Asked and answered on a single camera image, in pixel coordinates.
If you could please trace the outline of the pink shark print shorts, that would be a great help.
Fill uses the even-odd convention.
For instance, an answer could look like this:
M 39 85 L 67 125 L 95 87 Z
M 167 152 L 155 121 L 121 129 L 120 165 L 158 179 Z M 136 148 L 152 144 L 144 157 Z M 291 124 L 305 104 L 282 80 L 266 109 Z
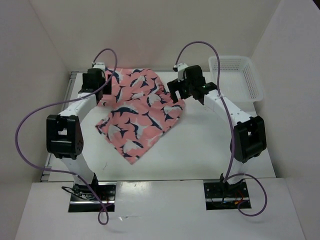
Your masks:
M 111 94 L 100 107 L 110 113 L 95 128 L 130 164 L 140 159 L 180 119 L 185 101 L 173 102 L 161 78 L 148 68 L 106 68 Z

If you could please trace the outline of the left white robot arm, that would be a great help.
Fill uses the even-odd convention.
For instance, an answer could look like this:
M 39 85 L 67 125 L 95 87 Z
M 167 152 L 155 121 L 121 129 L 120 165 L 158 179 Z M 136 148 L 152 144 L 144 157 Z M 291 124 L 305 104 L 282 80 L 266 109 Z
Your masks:
M 103 63 L 96 63 L 89 68 L 82 74 L 82 85 L 77 95 L 80 100 L 46 119 L 47 151 L 60 159 L 69 172 L 74 173 L 74 186 L 63 189 L 79 199 L 88 201 L 99 196 L 100 187 L 96 174 L 89 168 L 82 154 L 84 138 L 81 122 L 97 106 L 103 93 L 111 93 L 111 83 L 104 86 L 108 79 L 105 71 Z

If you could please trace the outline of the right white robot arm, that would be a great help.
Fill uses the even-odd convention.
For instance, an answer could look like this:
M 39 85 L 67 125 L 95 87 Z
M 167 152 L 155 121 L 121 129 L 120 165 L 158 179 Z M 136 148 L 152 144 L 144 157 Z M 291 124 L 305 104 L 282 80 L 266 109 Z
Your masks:
M 224 96 L 219 81 L 206 82 L 199 65 L 180 63 L 173 66 L 173 71 L 177 78 L 167 83 L 173 102 L 193 97 L 229 124 L 231 156 L 227 171 L 220 177 L 219 191 L 230 197 L 237 191 L 250 160 L 267 148 L 265 122 L 260 116 L 253 117 L 241 110 Z

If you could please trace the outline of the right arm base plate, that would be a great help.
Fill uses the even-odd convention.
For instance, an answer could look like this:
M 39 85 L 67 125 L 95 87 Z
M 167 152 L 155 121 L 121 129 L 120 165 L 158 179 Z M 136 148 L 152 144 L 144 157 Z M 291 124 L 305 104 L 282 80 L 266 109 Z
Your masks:
M 245 180 L 236 184 L 223 183 L 214 179 L 203 182 L 205 207 L 207 211 L 251 209 L 250 197 Z

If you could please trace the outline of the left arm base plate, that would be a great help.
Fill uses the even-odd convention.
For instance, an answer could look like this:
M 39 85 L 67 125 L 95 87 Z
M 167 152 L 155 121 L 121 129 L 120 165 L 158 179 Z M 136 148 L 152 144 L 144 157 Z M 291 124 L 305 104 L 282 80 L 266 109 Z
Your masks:
M 87 189 L 86 186 L 79 186 L 74 184 L 72 187 L 62 186 L 65 192 L 70 194 L 69 213 L 89 213 L 99 212 L 102 205 L 94 196 L 94 194 Z M 93 187 L 95 193 L 102 201 L 108 212 L 115 211 L 116 201 L 116 183 L 115 182 L 99 182 L 97 186 Z

